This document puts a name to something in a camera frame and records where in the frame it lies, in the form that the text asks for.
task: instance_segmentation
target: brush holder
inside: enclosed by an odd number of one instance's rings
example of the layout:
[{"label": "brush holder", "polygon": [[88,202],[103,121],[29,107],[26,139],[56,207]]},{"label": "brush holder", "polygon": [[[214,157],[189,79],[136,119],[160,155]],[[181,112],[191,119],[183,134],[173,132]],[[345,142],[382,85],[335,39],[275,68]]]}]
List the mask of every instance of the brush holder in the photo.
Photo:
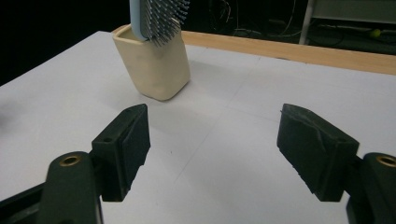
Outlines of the brush holder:
[{"label": "brush holder", "polygon": [[140,41],[127,25],[113,35],[117,50],[137,90],[164,101],[175,96],[190,80],[186,47],[179,31],[162,47]]}]

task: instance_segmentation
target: white table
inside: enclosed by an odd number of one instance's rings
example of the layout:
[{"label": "white table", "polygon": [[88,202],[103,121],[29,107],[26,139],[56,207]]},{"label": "white table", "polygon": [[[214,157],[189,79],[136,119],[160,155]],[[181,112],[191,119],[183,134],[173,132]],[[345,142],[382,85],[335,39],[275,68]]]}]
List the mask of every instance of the white table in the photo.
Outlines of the white table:
[{"label": "white table", "polygon": [[347,223],[348,195],[321,203],[276,147],[284,103],[395,155],[396,77],[187,46],[191,82],[157,102],[134,88],[98,32],[0,88],[0,200],[45,181],[122,109],[147,104],[151,149],[105,223]]}]

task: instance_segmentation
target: ceramic cup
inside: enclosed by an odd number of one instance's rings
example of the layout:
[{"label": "ceramic cup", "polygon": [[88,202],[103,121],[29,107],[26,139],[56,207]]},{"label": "ceramic cup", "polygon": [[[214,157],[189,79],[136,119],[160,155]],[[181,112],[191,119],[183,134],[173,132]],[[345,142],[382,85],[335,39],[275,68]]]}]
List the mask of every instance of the ceramic cup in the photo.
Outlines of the ceramic cup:
[{"label": "ceramic cup", "polygon": [[190,67],[180,31],[162,47],[138,40],[131,25],[118,30],[113,40],[134,86],[147,97],[169,100],[189,82]]}]

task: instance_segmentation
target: cable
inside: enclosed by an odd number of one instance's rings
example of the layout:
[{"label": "cable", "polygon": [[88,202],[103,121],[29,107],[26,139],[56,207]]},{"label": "cable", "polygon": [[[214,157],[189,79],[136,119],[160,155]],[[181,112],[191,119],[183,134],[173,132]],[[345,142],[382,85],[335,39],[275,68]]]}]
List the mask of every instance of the cable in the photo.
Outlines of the cable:
[{"label": "cable", "polygon": [[341,44],[341,42],[343,42],[345,37],[346,37],[346,35],[344,33],[342,33],[342,32],[338,32],[338,33],[341,34],[341,38],[337,42],[331,43],[331,44],[320,43],[320,42],[312,39],[312,37],[308,37],[307,39],[312,41],[314,44],[317,44],[317,45],[320,45],[320,46],[323,46],[323,47],[335,47],[335,46]]},{"label": "cable", "polygon": [[231,15],[231,7],[230,7],[230,4],[229,4],[227,1],[225,1],[225,0],[221,0],[221,2],[224,3],[224,5],[227,7],[228,10],[227,10],[226,8],[224,8],[224,9],[222,10],[220,19],[224,16],[224,13],[225,13],[226,11],[228,11],[227,20],[226,20],[226,22],[228,22],[228,19],[230,19],[230,15]]},{"label": "cable", "polygon": [[293,16],[294,16],[294,10],[295,10],[295,8],[296,8],[296,0],[294,0],[294,4],[293,4],[293,10],[291,11],[291,16],[290,16],[290,19],[289,19],[289,23],[288,23],[288,25],[286,26],[285,30],[283,30],[283,32],[282,32],[282,33],[280,33],[279,35],[283,35],[283,34],[285,34],[285,33],[286,33],[286,31],[288,31],[288,30],[289,30],[289,27],[290,27],[290,25],[291,25],[291,21],[293,20]]},{"label": "cable", "polygon": [[[358,30],[357,28],[354,28],[354,27],[343,27],[343,26],[328,25],[328,24],[321,24],[321,25],[318,26],[318,28],[327,29],[327,30],[334,30],[334,31],[337,31],[339,34],[342,35],[342,38],[339,41],[337,41],[335,44],[331,44],[330,47],[340,44],[344,40],[344,38],[347,37],[346,35],[356,36],[356,37],[359,37],[361,39],[370,40],[370,41],[373,41],[373,42],[376,42],[376,43],[381,43],[381,44],[390,45],[390,46],[394,45],[394,43],[395,43],[395,42],[392,42],[392,41],[385,41],[385,40],[383,40],[381,38],[370,37],[369,34],[370,34],[371,31],[373,31],[373,29],[360,29],[360,30]],[[318,41],[315,41],[315,40],[312,40],[312,41],[314,43],[316,43],[316,44],[320,44]]]},{"label": "cable", "polygon": [[236,0],[236,29],[239,29],[239,3]]},{"label": "cable", "polygon": [[[313,19],[308,27],[312,26],[315,23],[315,21],[317,21],[317,19]],[[303,30],[301,30],[299,32],[296,32],[294,34],[291,34],[291,35],[268,35],[268,36],[270,36],[270,37],[292,37],[292,36],[295,36],[295,35],[299,35],[302,31]]]},{"label": "cable", "polygon": [[234,29],[235,32],[240,31],[240,32],[245,32],[247,33],[246,36],[240,36],[240,37],[251,37],[251,34],[257,34],[257,35],[262,35],[262,33],[255,31],[255,30],[251,30],[251,29]]}]

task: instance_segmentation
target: hairbrush bristles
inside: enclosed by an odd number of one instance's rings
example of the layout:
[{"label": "hairbrush bristles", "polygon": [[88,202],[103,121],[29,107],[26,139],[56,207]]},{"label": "hairbrush bristles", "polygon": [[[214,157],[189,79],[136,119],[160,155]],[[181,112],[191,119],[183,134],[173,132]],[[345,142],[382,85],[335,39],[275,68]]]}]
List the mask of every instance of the hairbrush bristles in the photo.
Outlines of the hairbrush bristles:
[{"label": "hairbrush bristles", "polygon": [[140,32],[160,47],[169,42],[186,19],[189,0],[141,0]]}]

